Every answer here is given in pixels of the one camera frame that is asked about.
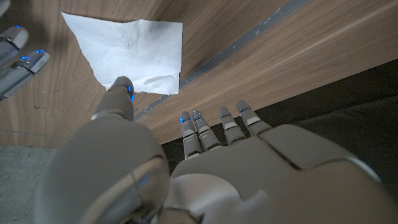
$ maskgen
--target dark floor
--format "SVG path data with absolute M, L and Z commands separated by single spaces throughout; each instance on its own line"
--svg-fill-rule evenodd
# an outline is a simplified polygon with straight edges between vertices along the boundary
M 398 199 L 398 60 L 256 113 L 271 126 L 295 124 L 345 147 L 370 165 Z M 247 131 L 241 118 L 235 120 Z M 226 144 L 222 125 L 212 128 Z M 163 144 L 163 148 L 173 170 L 184 158 L 182 139 Z

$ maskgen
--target tissue paper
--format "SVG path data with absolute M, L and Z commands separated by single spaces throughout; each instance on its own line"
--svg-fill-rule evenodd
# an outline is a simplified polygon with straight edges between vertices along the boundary
M 182 23 L 102 21 L 62 12 L 94 76 L 106 89 L 124 75 L 140 93 L 177 94 Z

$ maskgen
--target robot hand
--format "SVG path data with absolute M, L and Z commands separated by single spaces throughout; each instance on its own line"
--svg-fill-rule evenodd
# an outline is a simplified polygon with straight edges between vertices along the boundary
M 0 2 L 0 16 L 9 7 L 9 1 Z M 18 55 L 29 38 L 28 31 L 18 25 L 0 34 L 0 68 Z M 34 50 L 10 67 L 0 70 L 0 100 L 10 97 L 28 82 L 47 63 L 50 56 L 44 50 Z
M 243 100 L 237 108 L 249 138 L 220 109 L 228 146 L 200 111 L 181 114 L 186 159 L 170 177 L 155 136 L 134 121 L 133 99 L 131 81 L 119 77 L 54 156 L 37 187 L 37 223 L 398 220 L 395 201 L 355 155 L 293 125 L 272 128 Z

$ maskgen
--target metal strip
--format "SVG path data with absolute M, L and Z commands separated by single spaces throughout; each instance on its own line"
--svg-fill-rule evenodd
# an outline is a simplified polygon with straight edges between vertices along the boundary
M 267 19 L 261 21 L 256 26 L 254 26 L 251 30 L 247 31 L 240 38 L 235 40 L 232 44 L 223 49 L 220 53 L 216 54 L 213 58 L 205 62 L 203 65 L 200 65 L 195 71 L 193 71 L 188 77 L 184 78 L 180 81 L 180 90 L 187 86 L 189 83 L 193 82 L 201 75 L 221 63 L 223 60 L 231 56 L 233 53 L 238 51 L 240 48 L 244 47 L 250 41 L 254 40 L 258 35 L 264 33 L 269 30 L 275 24 L 277 24 L 282 19 L 291 15 L 298 8 L 303 6 L 305 3 L 309 2 L 309 0 L 290 0 L 284 6 L 276 10 L 271 16 Z M 139 119 L 144 116 L 150 110 L 154 109 L 161 102 L 166 100 L 169 95 L 162 95 L 157 100 L 153 101 L 150 105 L 146 106 L 141 112 L 135 115 L 134 119 Z

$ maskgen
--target wood grain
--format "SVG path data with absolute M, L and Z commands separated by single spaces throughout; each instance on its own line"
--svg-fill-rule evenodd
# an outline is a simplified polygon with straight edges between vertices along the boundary
M 286 2 L 14 1 L 1 18 L 0 29 L 14 24 L 25 27 L 30 32 L 30 40 L 21 54 L 45 49 L 50 54 L 50 61 L 16 94 L 0 102 L 0 130 L 68 138 L 90 120 L 102 97 L 104 88 L 95 80 L 60 11 L 118 22 L 136 19 L 182 22 L 183 78 Z M 136 107 L 141 110 L 158 97 L 140 93 Z M 7 139 L 10 138 L 2 138 L 0 144 L 30 144 L 30 141 Z
M 43 147 L 49 149 L 57 149 L 67 139 L 55 138 L 51 136 L 39 136 L 24 133 L 15 133 L 12 131 L 0 131 L 0 142 L 5 143 L 3 145 L 12 146 L 31 146 L 31 147 Z
M 214 125 L 239 99 L 256 110 L 397 59 L 397 40 L 398 1 L 311 1 L 139 121 L 165 143 L 183 110 Z

